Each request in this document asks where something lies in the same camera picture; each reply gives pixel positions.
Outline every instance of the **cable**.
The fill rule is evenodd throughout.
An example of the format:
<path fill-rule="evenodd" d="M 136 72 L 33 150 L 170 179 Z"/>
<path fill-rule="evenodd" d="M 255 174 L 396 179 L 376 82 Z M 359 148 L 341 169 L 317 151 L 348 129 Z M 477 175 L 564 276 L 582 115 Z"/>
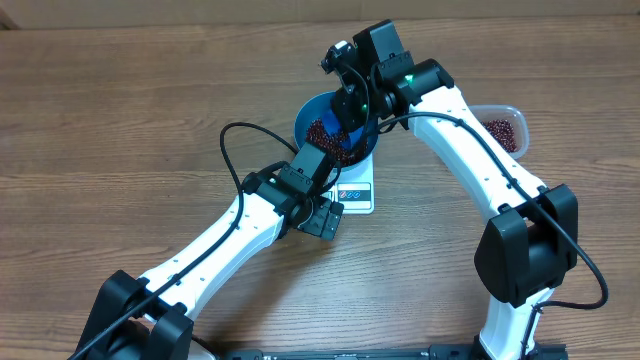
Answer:
<path fill-rule="evenodd" d="M 355 153 L 356 151 L 360 150 L 360 147 L 362 147 L 362 145 L 365 144 L 365 139 L 367 138 L 365 136 L 365 133 L 367 132 L 367 125 L 369 124 L 369 86 L 367 85 L 367 82 L 364 80 L 364 78 L 362 77 L 362 75 L 360 75 L 359 72 L 357 72 L 354 68 L 351 67 L 351 65 L 344 63 L 344 62 L 340 62 L 339 65 L 344 66 L 345 69 L 349 70 L 349 72 L 353 73 L 353 75 L 355 75 L 360 82 L 362 83 L 362 86 L 364 87 L 364 94 L 365 94 L 365 98 L 367 99 L 366 102 L 366 117 L 364 118 L 364 127 L 362 129 L 362 133 L 360 134 L 360 138 L 358 139 L 358 141 L 356 141 L 356 144 L 351 148 L 351 153 Z"/>
<path fill-rule="evenodd" d="M 373 65 L 371 65 L 371 71 L 369 71 L 369 81 L 371 81 L 371 87 L 373 88 L 373 93 L 377 94 L 378 93 L 378 85 L 376 84 L 376 70 L 378 70 L 378 65 L 380 63 L 375 63 Z"/>
<path fill-rule="evenodd" d="M 202 346 L 203 349 L 207 350 L 211 354 L 218 353 L 218 351 L 216 351 L 213 347 L 211 347 L 211 344 L 206 342 L 204 339 L 197 337 L 196 335 L 191 334 L 191 340 L 197 343 L 198 345 Z"/>
<path fill-rule="evenodd" d="M 398 123 L 393 123 L 393 124 L 389 125 L 389 127 L 386 128 L 384 131 L 378 131 L 378 134 L 382 135 L 382 134 L 388 133 L 389 131 L 393 130 L 393 128 L 396 127 L 397 124 Z"/>
<path fill-rule="evenodd" d="M 294 154 L 298 153 L 296 148 L 293 147 L 291 144 L 289 144 L 286 140 L 284 140 L 280 136 L 276 135 L 275 133 L 271 132 L 270 130 L 267 130 L 267 129 L 265 129 L 265 128 L 261 127 L 261 126 L 255 125 L 255 124 L 244 123 L 244 122 L 235 122 L 235 123 L 230 123 L 230 124 L 226 125 L 224 128 L 222 128 L 222 131 L 220 132 L 220 152 L 222 153 L 222 157 L 224 158 L 224 162 L 227 164 L 227 168 L 229 169 L 229 173 L 231 173 L 231 177 L 233 178 L 233 183 L 235 184 L 236 190 L 238 191 L 238 212 L 237 212 L 237 215 L 236 215 L 235 219 L 233 220 L 233 222 L 231 222 L 231 225 L 229 225 L 229 229 L 227 229 L 227 231 L 224 234 L 222 234 L 222 236 L 213 245 L 211 245 L 205 252 L 203 252 L 195 260 L 193 260 L 189 265 L 187 265 L 179 273 L 173 275 L 171 277 L 171 279 L 169 279 L 169 281 L 167 281 L 164 285 L 162 285 L 160 288 L 158 288 L 158 290 L 154 291 L 151 295 L 149 295 L 149 297 L 147 297 L 146 299 L 141 301 L 138 305 L 136 305 L 133 308 L 131 308 L 124 315 L 122 315 L 120 318 L 118 318 L 118 320 L 116 320 L 113 323 L 111 323 L 111 325 L 109 325 L 106 329 L 102 330 L 93 339 L 91 339 L 87 343 L 85 343 L 85 345 L 80 350 L 76 351 L 73 355 L 71 355 L 71 357 L 69 357 L 68 360 L 80 360 L 80 359 L 82 359 L 82 357 L 96 343 L 98 343 L 105 336 L 109 335 L 111 332 L 113 332 L 115 329 L 117 329 L 120 325 L 122 325 L 127 320 L 129 320 L 130 317 L 135 316 L 136 314 L 139 314 L 140 312 L 142 312 L 143 309 L 147 305 L 149 305 L 149 303 L 151 303 L 152 301 L 157 299 L 163 292 L 165 292 L 171 286 L 173 286 L 178 281 L 180 281 L 180 279 L 182 279 L 191 270 L 193 270 L 196 266 L 198 266 L 198 264 L 200 264 L 204 259 L 209 257 L 209 255 L 211 255 L 218 247 L 220 247 L 220 245 L 222 245 L 222 243 L 224 243 L 224 241 L 231 235 L 233 230 L 236 229 L 236 227 L 240 223 L 240 219 L 242 218 L 242 212 L 244 210 L 244 196 L 242 194 L 242 186 L 240 184 L 240 180 L 238 179 L 238 174 L 236 174 L 236 171 L 233 168 L 233 165 L 231 164 L 231 160 L 229 159 L 229 155 L 227 154 L 227 149 L 224 146 L 224 134 L 227 132 L 227 130 L 229 130 L 229 129 L 233 128 L 233 127 L 237 127 L 237 126 L 244 126 L 244 127 L 249 127 L 249 128 L 252 128 L 252 129 L 260 130 L 260 131 L 262 131 L 262 132 L 264 132 L 264 133 L 266 133 L 268 135 L 271 135 L 273 138 L 275 138 L 279 142 L 283 143 L 286 147 L 288 147 L 291 151 L 293 151 Z"/>
<path fill-rule="evenodd" d="M 390 120 L 386 120 L 378 125 L 377 130 L 379 131 L 385 126 L 393 125 L 399 121 L 406 120 L 412 117 L 418 117 L 418 116 L 433 117 L 433 118 L 438 118 L 446 121 L 451 121 L 456 126 L 462 127 L 471 136 L 473 136 L 476 139 L 476 141 L 478 141 L 478 143 L 484 148 L 484 150 L 487 152 L 487 155 L 489 155 L 491 160 L 495 163 L 495 165 L 498 167 L 500 172 L 507 179 L 509 184 L 511 184 L 511 186 L 513 186 L 513 188 L 518 192 L 518 194 L 520 194 L 520 196 L 522 196 L 531 206 L 533 206 L 536 212 L 538 212 L 544 218 L 544 220 L 558 234 L 560 234 L 560 236 L 562 236 L 569 243 L 569 245 L 571 245 L 572 248 L 576 250 L 580 258 L 585 262 L 589 270 L 591 270 L 593 275 L 596 277 L 596 280 L 598 281 L 598 285 L 600 286 L 601 297 L 598 301 L 594 303 L 578 304 L 578 303 L 571 303 L 571 302 L 564 302 L 564 301 L 548 300 L 548 301 L 540 302 L 532 307 L 532 311 L 531 311 L 531 315 L 529 316 L 529 322 L 527 324 L 527 329 L 525 331 L 524 339 L 522 340 L 522 350 L 520 353 L 520 359 L 524 360 L 526 358 L 527 342 L 528 342 L 529 336 L 531 335 L 531 331 L 533 330 L 533 323 L 535 322 L 535 315 L 541 312 L 541 309 L 543 307 L 558 306 L 563 308 L 579 309 L 579 310 L 598 309 L 604 306 L 604 304 L 606 304 L 607 301 L 609 300 L 609 288 L 607 287 L 607 282 L 604 279 L 604 276 L 602 275 L 598 267 L 596 266 L 596 264 L 593 262 L 593 260 L 591 260 L 589 255 L 587 255 L 587 253 L 584 252 L 584 250 L 580 247 L 580 245 L 578 245 L 576 241 L 573 240 L 569 234 L 567 234 L 567 232 L 560 226 L 560 224 L 558 224 L 558 222 L 551 215 L 549 215 L 548 212 L 546 212 L 531 196 L 529 196 L 529 194 L 527 194 L 527 192 L 520 186 L 518 181 L 513 176 L 511 176 L 511 174 L 509 174 L 509 172 L 504 167 L 504 165 L 500 162 L 500 159 L 498 159 L 498 156 L 493 152 L 489 144 L 487 144 L 487 142 L 482 138 L 482 136 L 480 136 L 480 134 L 478 134 L 477 131 L 475 131 L 475 129 L 473 129 L 471 126 L 469 126 L 469 124 L 464 122 L 464 120 L 458 119 L 446 114 L 441 114 L 441 113 L 415 112 L 415 113 L 398 116 Z"/>
<path fill-rule="evenodd" d="M 318 191 L 318 195 L 322 195 L 322 194 L 326 193 L 327 191 L 331 190 L 333 185 L 335 185 L 336 182 L 338 181 L 338 178 L 340 177 L 340 174 L 342 173 L 342 163 L 340 161 L 338 161 L 336 163 L 336 169 L 338 169 L 338 172 L 336 173 L 336 177 L 334 177 L 333 180 L 329 181 L 329 183 L 327 185 L 323 186 L 320 189 L 320 191 Z"/>

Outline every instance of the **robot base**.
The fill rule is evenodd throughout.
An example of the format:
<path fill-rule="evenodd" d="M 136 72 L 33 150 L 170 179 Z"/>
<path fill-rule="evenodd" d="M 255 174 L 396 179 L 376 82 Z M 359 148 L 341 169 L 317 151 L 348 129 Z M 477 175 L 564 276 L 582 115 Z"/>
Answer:
<path fill-rule="evenodd" d="M 424 349 L 398 350 L 337 350 L 300 352 L 261 352 L 246 350 L 231 352 L 224 360 L 490 360 L 477 353 L 476 345 L 431 345 Z M 527 360 L 568 360 L 564 345 L 536 347 L 527 355 Z"/>

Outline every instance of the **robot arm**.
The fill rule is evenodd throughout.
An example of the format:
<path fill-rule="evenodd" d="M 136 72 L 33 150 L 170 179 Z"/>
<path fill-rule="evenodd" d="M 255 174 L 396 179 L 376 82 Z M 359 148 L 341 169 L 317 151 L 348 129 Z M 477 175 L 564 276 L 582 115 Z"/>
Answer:
<path fill-rule="evenodd" d="M 373 119 L 392 114 L 401 117 L 400 124 L 432 148 L 470 194 L 486 224 L 475 265 L 491 293 L 487 322 L 474 344 L 475 356 L 518 359 L 532 306 L 546 301 L 562 283 L 564 274 L 575 266 L 576 251 L 541 221 L 470 131 L 486 143 L 522 190 L 553 214 L 573 239 L 577 238 L 575 196 L 564 185 L 548 190 L 514 161 L 474 117 L 453 78 L 440 64 L 429 59 L 414 65 L 392 22 L 367 28 L 353 40 L 355 46 L 342 41 L 331 47 L 321 62 L 325 72 L 336 71 L 343 85 L 336 92 L 339 101 L 332 102 L 332 110 L 347 131 L 367 120 L 360 111 L 363 103 L 371 104 Z M 418 114 L 427 112 L 461 119 L 465 126 L 445 121 L 442 116 Z M 535 225 L 528 227 L 527 219 Z M 527 353 L 534 348 L 538 317 L 526 340 Z"/>
<path fill-rule="evenodd" d="M 482 136 L 529 196 L 538 196 L 539 189 L 545 187 L 540 179 L 511 158 L 487 132 L 469 111 L 461 91 L 456 86 L 442 86 L 424 94 L 420 103 L 410 106 L 409 112 L 442 113 L 464 120 Z M 467 131 L 452 122 L 437 118 L 414 117 L 409 119 L 408 125 L 413 134 L 433 149 L 460 181 L 485 223 L 500 215 L 500 208 L 505 204 L 516 208 L 525 203 L 525 199 L 508 184 L 486 151 Z M 487 321 L 479 335 L 479 342 L 491 359 L 518 358 L 531 307 L 546 301 L 552 293 L 553 289 L 544 288 L 529 296 L 524 304 L 517 307 L 491 296 Z M 539 314 L 536 315 L 534 331 L 529 335 L 527 352 L 534 348 L 533 334 L 539 317 Z"/>
<path fill-rule="evenodd" d="M 456 87 L 439 87 L 422 96 L 422 101 L 411 105 L 409 113 L 435 112 L 462 119 L 471 126 L 498 156 L 500 162 L 509 169 L 520 186 L 531 197 L 540 194 L 544 183 L 531 175 L 502 149 L 500 144 L 487 132 L 473 116 L 461 91 Z M 436 118 L 414 117 L 409 119 L 413 134 L 424 141 L 442 159 L 465 190 L 471 196 L 476 208 L 486 223 L 499 215 L 504 204 L 515 208 L 525 202 L 502 176 L 489 155 L 471 134 L 452 122 Z"/>
<path fill-rule="evenodd" d="M 291 164 L 278 167 L 278 175 L 271 170 L 250 173 L 242 184 L 242 195 L 184 250 L 138 279 L 120 270 L 103 284 L 71 358 L 215 359 L 191 341 L 194 320 L 242 264 L 290 229 L 333 239 L 344 206 L 320 193 L 334 165 L 335 160 L 323 150 L 305 143 Z M 244 199 L 240 222 L 217 245 L 239 214 L 239 196 Z M 215 250 L 201 259 L 210 249 Z M 190 271 L 169 286 L 168 281 L 187 268 Z M 154 298 L 161 288 L 166 290 Z M 153 331 L 128 320 L 130 316 L 155 322 Z"/>
<path fill-rule="evenodd" d="M 238 228 L 209 257 L 183 277 L 179 284 L 160 295 L 170 306 L 182 303 L 185 316 L 196 320 L 202 308 L 220 287 L 242 264 L 258 251 L 273 244 L 278 238 L 284 216 L 274 211 L 274 206 L 257 194 L 243 194 L 245 210 Z M 164 264 L 146 271 L 141 278 L 149 280 L 146 288 L 155 291 L 212 246 L 229 228 L 238 212 L 238 198 L 231 207 L 198 236 L 189 246 Z"/>

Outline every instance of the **wooden table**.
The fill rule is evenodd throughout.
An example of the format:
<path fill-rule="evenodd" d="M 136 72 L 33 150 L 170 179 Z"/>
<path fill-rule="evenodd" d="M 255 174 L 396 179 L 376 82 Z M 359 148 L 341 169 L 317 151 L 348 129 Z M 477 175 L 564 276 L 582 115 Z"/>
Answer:
<path fill-rule="evenodd" d="M 292 138 L 300 106 L 338 87 L 317 67 L 370 23 L 0 32 L 0 358 L 65 359 L 102 282 L 191 242 L 234 187 L 219 132 L 250 121 Z M 524 166 L 580 201 L 579 241 L 611 288 L 602 310 L 549 309 L 537 339 L 572 359 L 640 356 L 640 18 L 399 21 L 470 104 L 527 117 Z M 243 177 L 283 146 L 228 135 Z M 195 333 L 224 348 L 468 343 L 488 293 L 473 265 L 478 211 L 406 132 L 375 154 L 376 210 L 333 243 L 291 233 L 213 298 Z M 584 264 L 558 299 L 591 301 Z"/>

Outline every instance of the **black bracket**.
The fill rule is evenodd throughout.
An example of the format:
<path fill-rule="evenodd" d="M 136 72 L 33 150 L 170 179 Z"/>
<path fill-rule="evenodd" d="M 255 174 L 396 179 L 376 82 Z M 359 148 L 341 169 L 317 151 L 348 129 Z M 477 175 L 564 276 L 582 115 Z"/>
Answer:
<path fill-rule="evenodd" d="M 134 279 L 118 270 L 104 282 L 93 304 L 78 347 L 111 325 L 150 292 L 146 279 Z M 137 321 L 128 320 L 109 336 L 105 336 L 84 356 L 85 360 L 181 360 L 189 356 L 193 321 L 184 314 L 186 307 L 169 306 L 162 300 L 152 301 L 139 318 L 148 314 L 157 320 L 153 331 Z"/>
<path fill-rule="evenodd" d="M 442 86 L 454 86 L 453 78 L 437 61 L 429 59 L 414 64 L 391 20 L 381 21 L 354 35 L 353 43 L 355 46 L 344 43 L 340 49 L 332 46 L 320 62 L 325 73 L 336 71 L 340 78 L 342 87 L 336 91 L 331 110 L 347 132 L 362 127 L 367 120 L 407 114 L 410 105 L 417 105 L 424 94 Z M 341 70 L 340 64 L 348 64 L 358 74 L 354 76 Z M 366 103 L 370 106 L 369 119 L 362 112 Z M 405 130 L 409 129 L 408 120 L 400 124 Z"/>
<path fill-rule="evenodd" d="M 250 173 L 242 188 L 256 193 L 285 217 L 278 238 L 290 229 L 298 229 L 324 240 L 333 240 L 344 205 L 322 196 L 322 187 L 335 160 L 310 142 L 305 142 L 291 164 L 284 165 L 277 176 Z"/>
<path fill-rule="evenodd" d="M 578 200 L 566 185 L 545 189 L 534 200 L 577 241 Z M 487 222 L 474 262 L 491 295 L 518 307 L 545 287 L 562 284 L 577 253 L 529 204 L 500 211 Z"/>

